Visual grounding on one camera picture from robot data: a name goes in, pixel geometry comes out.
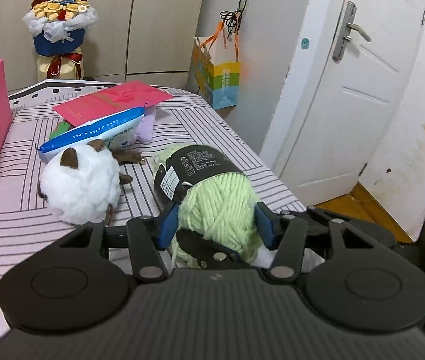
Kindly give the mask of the green yarn ball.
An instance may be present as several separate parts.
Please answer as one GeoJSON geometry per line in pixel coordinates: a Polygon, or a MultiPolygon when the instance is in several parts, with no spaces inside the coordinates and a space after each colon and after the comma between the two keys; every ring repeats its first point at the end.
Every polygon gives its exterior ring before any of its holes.
{"type": "MultiPolygon", "coordinates": [[[[220,150],[207,145],[170,145],[152,158],[153,186],[163,203],[178,208],[177,231],[185,229],[256,260],[262,245],[255,223],[259,202],[249,178],[220,150]]],[[[180,246],[175,233],[172,260],[198,267],[198,258],[180,246]]]]}

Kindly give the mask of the white plush cat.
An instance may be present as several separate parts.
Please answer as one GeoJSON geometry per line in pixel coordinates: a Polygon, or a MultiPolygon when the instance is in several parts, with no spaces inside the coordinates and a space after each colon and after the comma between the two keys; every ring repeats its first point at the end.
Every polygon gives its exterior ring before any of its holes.
{"type": "Polygon", "coordinates": [[[132,176],[121,172],[118,160],[100,139],[68,147],[44,167],[38,196],[61,221],[83,225],[109,223],[121,197],[121,186],[132,176]]]}

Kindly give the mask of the blue wet wipes pack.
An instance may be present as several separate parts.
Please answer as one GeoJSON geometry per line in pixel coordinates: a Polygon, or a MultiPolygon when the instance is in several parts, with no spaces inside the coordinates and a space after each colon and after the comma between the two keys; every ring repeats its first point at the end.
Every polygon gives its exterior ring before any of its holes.
{"type": "Polygon", "coordinates": [[[47,164],[68,147],[95,139],[102,140],[108,149],[123,149],[134,143],[135,132],[144,115],[144,107],[135,107],[87,122],[43,143],[37,148],[39,158],[47,164]]]}

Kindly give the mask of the red envelope card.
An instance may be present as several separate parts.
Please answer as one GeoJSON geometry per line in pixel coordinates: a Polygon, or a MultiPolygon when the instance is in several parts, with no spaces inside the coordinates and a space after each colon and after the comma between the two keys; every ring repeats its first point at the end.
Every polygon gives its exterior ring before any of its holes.
{"type": "Polygon", "coordinates": [[[77,127],[94,119],[130,108],[148,108],[173,96],[141,81],[101,89],[53,107],[70,125],[77,127]]]}

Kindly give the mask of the red strawberry plush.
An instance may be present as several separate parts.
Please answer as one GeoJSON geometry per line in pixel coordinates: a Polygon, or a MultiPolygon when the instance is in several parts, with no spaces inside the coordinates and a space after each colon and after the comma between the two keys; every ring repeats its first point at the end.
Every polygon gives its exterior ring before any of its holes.
{"type": "Polygon", "coordinates": [[[49,139],[52,140],[54,138],[56,138],[57,136],[66,133],[67,131],[73,129],[73,125],[71,125],[69,122],[62,120],[60,121],[56,128],[51,132],[51,134],[49,135],[49,139]]]}

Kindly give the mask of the purple plush toy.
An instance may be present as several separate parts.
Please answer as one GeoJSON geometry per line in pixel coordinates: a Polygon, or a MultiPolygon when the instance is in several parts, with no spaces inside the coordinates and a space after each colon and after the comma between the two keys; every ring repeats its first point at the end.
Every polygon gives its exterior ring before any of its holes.
{"type": "Polygon", "coordinates": [[[155,125],[156,106],[149,106],[145,109],[144,117],[135,132],[135,141],[149,145],[152,142],[155,125]]]}

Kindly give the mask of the white door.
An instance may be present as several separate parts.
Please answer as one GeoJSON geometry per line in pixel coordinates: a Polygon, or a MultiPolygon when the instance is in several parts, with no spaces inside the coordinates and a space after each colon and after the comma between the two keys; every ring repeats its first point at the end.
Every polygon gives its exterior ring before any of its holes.
{"type": "Polygon", "coordinates": [[[262,156],[305,205],[350,192],[403,98],[423,31],[425,0],[330,0],[307,16],[296,64],[262,156]],[[348,1],[356,24],[341,61],[332,59],[348,1]]]}

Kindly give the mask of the colourful paper gift bag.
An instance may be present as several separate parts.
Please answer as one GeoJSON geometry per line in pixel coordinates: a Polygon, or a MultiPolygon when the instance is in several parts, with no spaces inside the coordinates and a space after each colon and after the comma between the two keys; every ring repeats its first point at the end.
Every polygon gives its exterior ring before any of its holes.
{"type": "Polygon", "coordinates": [[[209,37],[194,38],[192,72],[200,94],[215,109],[237,105],[240,89],[239,35],[229,35],[220,21],[209,37]]]}

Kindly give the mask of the beige wardrobe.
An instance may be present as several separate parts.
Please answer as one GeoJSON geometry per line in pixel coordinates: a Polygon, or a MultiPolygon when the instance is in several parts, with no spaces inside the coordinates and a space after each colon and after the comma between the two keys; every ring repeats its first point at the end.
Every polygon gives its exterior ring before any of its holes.
{"type": "MultiPolygon", "coordinates": [[[[33,0],[0,0],[7,88],[37,82],[37,54],[22,21],[33,0]]],[[[81,49],[87,78],[183,88],[202,0],[89,0],[98,20],[81,49]]]]}

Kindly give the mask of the flower bouquet blue wrap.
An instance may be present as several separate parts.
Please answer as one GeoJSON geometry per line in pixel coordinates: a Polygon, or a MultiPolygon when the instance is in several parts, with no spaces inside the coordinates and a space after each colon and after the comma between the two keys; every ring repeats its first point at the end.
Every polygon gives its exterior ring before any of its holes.
{"type": "Polygon", "coordinates": [[[81,45],[97,19],[88,0],[33,0],[22,21],[38,55],[38,80],[84,78],[81,45]]]}

